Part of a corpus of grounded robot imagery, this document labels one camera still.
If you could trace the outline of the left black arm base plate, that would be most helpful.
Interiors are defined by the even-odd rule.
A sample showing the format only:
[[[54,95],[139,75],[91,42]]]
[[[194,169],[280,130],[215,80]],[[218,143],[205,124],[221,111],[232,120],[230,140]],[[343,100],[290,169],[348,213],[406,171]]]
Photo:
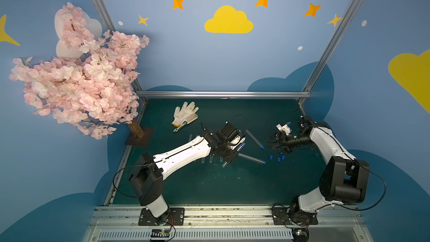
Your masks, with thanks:
[[[184,223],[184,208],[168,208],[160,217],[154,217],[151,211],[143,208],[139,216],[139,226],[182,226]]]

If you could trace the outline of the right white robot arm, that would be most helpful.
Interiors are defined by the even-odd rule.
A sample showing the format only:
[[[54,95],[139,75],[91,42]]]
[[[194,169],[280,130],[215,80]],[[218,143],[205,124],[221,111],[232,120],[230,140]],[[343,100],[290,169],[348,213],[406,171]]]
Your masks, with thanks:
[[[370,166],[340,144],[328,123],[302,115],[297,121],[297,135],[293,135],[288,124],[278,124],[276,129],[277,132],[272,136],[274,151],[291,153],[294,148],[315,145],[326,164],[319,186],[293,199],[288,210],[290,217],[313,216],[328,206],[364,201]]]

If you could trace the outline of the test tube diagonal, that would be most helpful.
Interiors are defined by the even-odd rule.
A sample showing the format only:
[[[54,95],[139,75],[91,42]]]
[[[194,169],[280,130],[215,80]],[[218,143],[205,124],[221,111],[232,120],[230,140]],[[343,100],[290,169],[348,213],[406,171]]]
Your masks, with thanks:
[[[246,145],[245,142],[240,143],[239,145],[232,148],[231,146],[227,146],[221,156],[224,159],[224,163],[222,167],[224,168],[227,164],[233,161],[234,158],[237,157],[239,151]]]
[[[263,160],[261,160],[261,159],[254,158],[254,157],[249,156],[249,155],[245,155],[245,154],[243,154],[243,153],[238,153],[238,154],[237,154],[237,156],[238,156],[238,157],[241,157],[241,158],[244,158],[244,159],[247,159],[247,160],[250,160],[250,161],[253,161],[253,162],[257,162],[257,163],[259,163],[259,164],[263,164],[263,165],[265,165],[265,164],[266,164],[266,161],[263,161]]]

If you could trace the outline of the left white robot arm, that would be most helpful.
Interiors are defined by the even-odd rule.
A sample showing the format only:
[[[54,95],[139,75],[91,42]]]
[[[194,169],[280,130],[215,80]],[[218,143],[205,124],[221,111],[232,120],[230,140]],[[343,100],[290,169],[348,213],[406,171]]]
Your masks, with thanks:
[[[177,170],[211,153],[223,157],[230,163],[238,154],[237,148],[245,141],[238,134],[232,141],[222,140],[213,133],[204,133],[190,142],[171,151],[152,156],[143,153],[133,167],[129,183],[141,206],[146,207],[151,216],[165,220],[170,208],[162,196],[163,182]]]

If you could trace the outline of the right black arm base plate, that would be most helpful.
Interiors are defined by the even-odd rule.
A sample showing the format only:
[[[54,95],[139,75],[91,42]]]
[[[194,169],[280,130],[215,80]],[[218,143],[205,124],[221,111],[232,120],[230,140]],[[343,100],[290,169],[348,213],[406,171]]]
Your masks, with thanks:
[[[302,212],[299,209],[293,208],[290,212],[289,207],[274,206],[270,209],[274,225],[294,225],[299,227],[307,227],[317,225],[319,222],[316,214]]]

